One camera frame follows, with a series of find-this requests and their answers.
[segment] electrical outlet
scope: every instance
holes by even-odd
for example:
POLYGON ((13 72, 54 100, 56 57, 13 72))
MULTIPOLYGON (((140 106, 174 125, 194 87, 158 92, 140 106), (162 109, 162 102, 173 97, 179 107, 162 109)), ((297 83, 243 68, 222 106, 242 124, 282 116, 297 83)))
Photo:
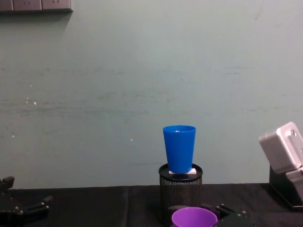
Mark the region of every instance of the electrical outlet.
POLYGON ((71 9, 71 0, 42 0, 42 9, 71 9))
POLYGON ((0 0, 0 12, 13 10, 13 0, 0 0))
POLYGON ((14 11, 42 10, 41 0, 13 0, 14 11))

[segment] cup rim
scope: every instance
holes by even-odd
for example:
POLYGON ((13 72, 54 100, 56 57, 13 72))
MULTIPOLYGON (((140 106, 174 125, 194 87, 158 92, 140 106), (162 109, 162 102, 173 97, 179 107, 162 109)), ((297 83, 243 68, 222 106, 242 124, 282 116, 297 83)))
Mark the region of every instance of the cup rim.
POLYGON ((178 133, 184 133, 184 132, 190 132, 190 131, 195 131, 196 130, 195 126, 192 126, 192 125, 176 124, 176 125, 165 126, 163 128, 163 131, 164 132, 168 132, 168 133, 176 133, 175 131, 169 130, 169 128, 173 128, 173 127, 188 127, 188 130, 186 130, 186 131, 179 131, 178 133))
POLYGON ((201 207, 185 207, 185 208, 181 208, 181 209, 175 211, 171 216, 171 221, 173 222, 174 226, 176 226, 176 227, 182 227, 182 226, 180 226, 178 223, 174 222, 174 217, 175 217, 175 215, 177 215, 179 212, 182 212, 183 210, 203 210, 206 213, 212 215, 215 218, 216 222, 218 222, 217 216, 214 213, 212 213, 210 210, 207 210, 207 209, 204 209, 201 207))

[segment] table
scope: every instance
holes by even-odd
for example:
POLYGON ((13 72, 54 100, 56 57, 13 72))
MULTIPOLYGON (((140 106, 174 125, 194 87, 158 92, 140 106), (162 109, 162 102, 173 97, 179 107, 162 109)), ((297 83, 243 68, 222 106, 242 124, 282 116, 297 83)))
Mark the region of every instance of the table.
MULTIPOLYGON (((26 227, 162 227, 159 186, 12 190, 24 204, 53 196, 47 220, 26 227)), ((291 212, 268 184, 206 184, 203 202, 246 210, 259 227, 302 227, 303 213, 291 212)))

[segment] wall stain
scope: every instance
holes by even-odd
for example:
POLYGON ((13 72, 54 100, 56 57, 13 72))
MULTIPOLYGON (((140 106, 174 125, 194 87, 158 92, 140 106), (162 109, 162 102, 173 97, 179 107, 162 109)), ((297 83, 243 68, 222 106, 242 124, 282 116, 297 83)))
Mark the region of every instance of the wall stain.
POLYGON ((235 74, 240 74, 240 73, 239 72, 227 72, 227 75, 229 75, 229 74, 235 75, 235 74))
POLYGON ((125 72, 123 70, 111 70, 110 71, 111 74, 115 74, 115 75, 124 75, 125 72))
POLYGON ((250 66, 225 66, 225 70, 248 70, 251 69, 250 66))
POLYGON ((264 4, 264 0, 262 0, 262 2, 261 2, 260 8, 259 8, 259 10, 258 10, 258 12, 257 12, 257 14, 255 16, 255 20, 258 20, 259 17, 261 16, 262 10, 263 10, 263 4, 264 4))
POLYGON ((116 116, 116 117, 137 117, 140 115, 147 115, 149 112, 147 110, 132 111, 132 110, 120 110, 120 109, 104 109, 104 108, 90 108, 83 112, 86 115, 93 115, 95 117, 100 117, 103 115, 116 116))
POLYGON ((2 99, 0 100, 0 106, 2 107, 15 107, 15 106, 21 106, 25 105, 25 100, 8 100, 8 99, 2 99))
POLYGON ((14 138, 15 137, 14 132, 12 132, 11 130, 9 130, 9 128, 8 128, 7 125, 5 125, 5 128, 10 133, 10 135, 14 138))
POLYGON ((124 119, 123 119, 124 124, 125 124, 125 125, 128 124, 129 120, 130 120, 129 118, 124 118, 124 119))
POLYGON ((164 164, 164 162, 138 162, 138 163, 131 163, 131 166, 146 166, 146 165, 159 165, 164 164))
POLYGON ((42 102, 41 105, 55 105, 55 104, 63 104, 62 102, 56 103, 56 102, 42 102))
POLYGON ((38 108, 29 108, 21 109, 18 112, 22 115, 29 116, 32 114, 53 114, 52 112, 57 111, 58 114, 67 114, 69 113, 67 107, 38 107, 38 108))
POLYGON ((287 109, 288 106, 271 106, 271 107, 257 107, 257 108, 249 108, 249 109, 244 109, 244 111, 247 112, 259 112, 262 111, 264 113, 270 112, 270 111, 277 111, 277 110, 284 110, 287 109))
POLYGON ((94 73, 94 74, 95 74, 95 73, 98 73, 98 72, 102 71, 102 69, 103 69, 102 66, 99 66, 99 67, 97 67, 97 68, 94 68, 94 69, 93 69, 93 73, 94 73))
POLYGON ((117 92, 116 91, 109 91, 109 92, 106 92, 105 94, 97 97, 98 100, 106 100, 106 99, 110 99, 110 98, 113 98, 117 95, 117 92))

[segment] black mesh pen holder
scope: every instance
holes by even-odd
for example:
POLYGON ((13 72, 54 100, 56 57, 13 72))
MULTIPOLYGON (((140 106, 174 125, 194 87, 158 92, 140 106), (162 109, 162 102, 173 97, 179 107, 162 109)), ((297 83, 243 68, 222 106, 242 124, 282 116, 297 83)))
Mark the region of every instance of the black mesh pen holder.
POLYGON ((168 164, 160 167, 161 219, 171 225, 171 215, 178 209, 201 204, 201 167, 193 164, 196 174, 169 174, 168 164))

